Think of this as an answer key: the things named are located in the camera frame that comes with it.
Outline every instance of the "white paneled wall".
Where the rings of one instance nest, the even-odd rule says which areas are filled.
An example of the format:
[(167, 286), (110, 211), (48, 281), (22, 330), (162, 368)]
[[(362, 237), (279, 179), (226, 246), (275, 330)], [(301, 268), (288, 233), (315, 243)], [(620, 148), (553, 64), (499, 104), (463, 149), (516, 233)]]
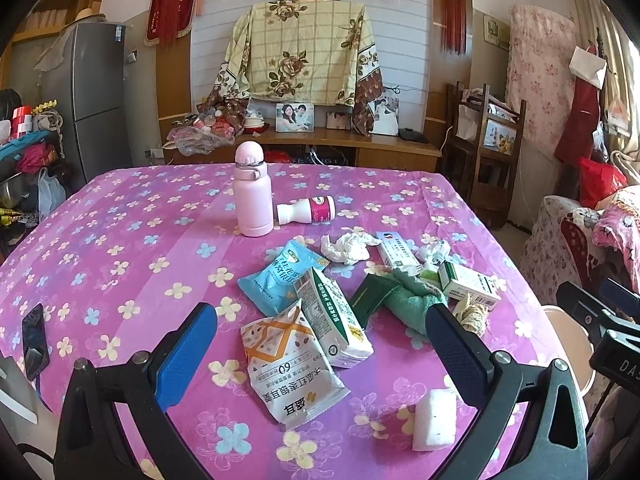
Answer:
[[(223, 62), (233, 26), (253, 4), (271, 0), (205, 0), (203, 15), (193, 20), (191, 95), (201, 102), (211, 90)], [(351, 0), (367, 6), (386, 86), (398, 86), (400, 127), (422, 130), (429, 84), (431, 0)], [(260, 106), (275, 116), (275, 104)], [(325, 122), (316, 108), (316, 125)]]

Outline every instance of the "blue snack packet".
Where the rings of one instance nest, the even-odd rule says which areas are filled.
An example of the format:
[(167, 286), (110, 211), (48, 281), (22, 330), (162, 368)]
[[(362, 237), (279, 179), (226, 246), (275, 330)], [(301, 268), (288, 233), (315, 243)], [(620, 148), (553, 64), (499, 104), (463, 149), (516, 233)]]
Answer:
[(267, 317), (277, 316), (297, 298), (294, 283), (312, 267), (323, 270), (329, 261), (295, 240), (260, 272), (238, 280), (238, 286)]

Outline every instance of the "gray refrigerator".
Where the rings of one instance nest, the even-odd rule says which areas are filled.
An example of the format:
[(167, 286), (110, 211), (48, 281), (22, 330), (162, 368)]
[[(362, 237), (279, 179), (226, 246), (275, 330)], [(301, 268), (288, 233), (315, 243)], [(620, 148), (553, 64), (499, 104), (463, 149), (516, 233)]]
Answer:
[(62, 63), (42, 73), (42, 97), (56, 99), (63, 118), (69, 187), (132, 166), (124, 112), (124, 35), (114, 23), (78, 23), (66, 40)]

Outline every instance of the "bottle with red label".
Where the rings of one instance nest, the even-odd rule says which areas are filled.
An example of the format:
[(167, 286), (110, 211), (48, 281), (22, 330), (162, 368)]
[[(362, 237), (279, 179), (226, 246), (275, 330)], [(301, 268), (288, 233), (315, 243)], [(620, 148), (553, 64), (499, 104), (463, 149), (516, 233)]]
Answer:
[(329, 222), (335, 218), (335, 203), (332, 196), (315, 196), (303, 198), (293, 204), (280, 204), (278, 211), (278, 223), (280, 225), (289, 222), (312, 224), (315, 222)]

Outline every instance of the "wooden chair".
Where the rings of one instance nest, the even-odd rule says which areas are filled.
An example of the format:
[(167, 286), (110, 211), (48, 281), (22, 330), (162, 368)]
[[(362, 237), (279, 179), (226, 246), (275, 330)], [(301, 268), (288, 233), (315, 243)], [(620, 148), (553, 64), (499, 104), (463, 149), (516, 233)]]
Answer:
[[(520, 101), (520, 112), (515, 122), (511, 122), (489, 112), (489, 85), (485, 84), (482, 89), (481, 104), (462, 102), (463, 89), (460, 82), (456, 86), (447, 85), (447, 139), (441, 171), (485, 225), (497, 229), (507, 221), (511, 207), (527, 102)], [(460, 105), (480, 113), (474, 140), (465, 140), (456, 135)], [(484, 146), (489, 120), (516, 131), (511, 153), (500, 153)], [(456, 163), (461, 159), (462, 173), (459, 173)]]

